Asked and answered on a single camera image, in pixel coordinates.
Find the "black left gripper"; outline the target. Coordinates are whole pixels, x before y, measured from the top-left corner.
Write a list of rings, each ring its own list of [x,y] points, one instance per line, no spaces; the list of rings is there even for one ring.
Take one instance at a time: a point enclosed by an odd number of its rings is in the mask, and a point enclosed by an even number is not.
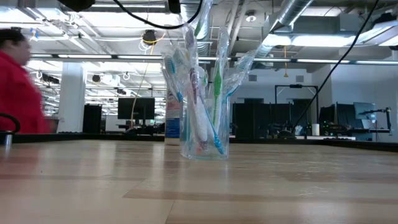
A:
[[[172,14],[180,14],[181,13],[181,4],[180,0],[168,0],[169,11]]]

